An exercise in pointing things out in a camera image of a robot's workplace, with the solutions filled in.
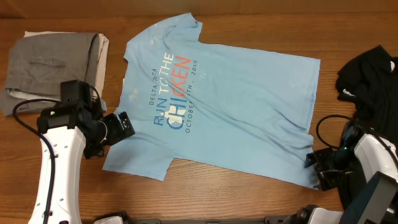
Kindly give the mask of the light blue printed t-shirt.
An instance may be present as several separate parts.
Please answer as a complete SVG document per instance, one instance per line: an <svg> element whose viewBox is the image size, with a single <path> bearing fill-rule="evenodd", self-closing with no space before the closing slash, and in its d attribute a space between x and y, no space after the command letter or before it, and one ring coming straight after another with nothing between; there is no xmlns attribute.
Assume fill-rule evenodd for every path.
<svg viewBox="0 0 398 224"><path fill-rule="evenodd" d="M117 112L133 136L113 145L104 170L164 180L174 159L314 188L304 166L320 61L199 41L191 14L132 38Z"/></svg>

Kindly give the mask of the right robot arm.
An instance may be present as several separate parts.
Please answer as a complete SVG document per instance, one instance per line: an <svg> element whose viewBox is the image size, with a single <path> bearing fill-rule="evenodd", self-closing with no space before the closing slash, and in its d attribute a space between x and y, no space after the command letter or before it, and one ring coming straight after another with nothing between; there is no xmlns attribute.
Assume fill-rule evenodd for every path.
<svg viewBox="0 0 398 224"><path fill-rule="evenodd" d="M347 124L340 146L309 153L322 190L337 188L343 211L307 205L284 223L397 224L397 148L373 131Z"/></svg>

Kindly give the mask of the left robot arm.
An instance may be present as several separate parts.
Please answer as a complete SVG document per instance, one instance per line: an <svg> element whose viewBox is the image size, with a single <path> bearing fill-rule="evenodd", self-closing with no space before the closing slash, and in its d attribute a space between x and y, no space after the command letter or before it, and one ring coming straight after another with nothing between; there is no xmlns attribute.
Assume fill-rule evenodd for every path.
<svg viewBox="0 0 398 224"><path fill-rule="evenodd" d="M37 120L42 162L30 223L81 223L81 160L102 157L106 146L135 133L127 113L105 116L91 91L83 81L62 82L60 102L42 110Z"/></svg>

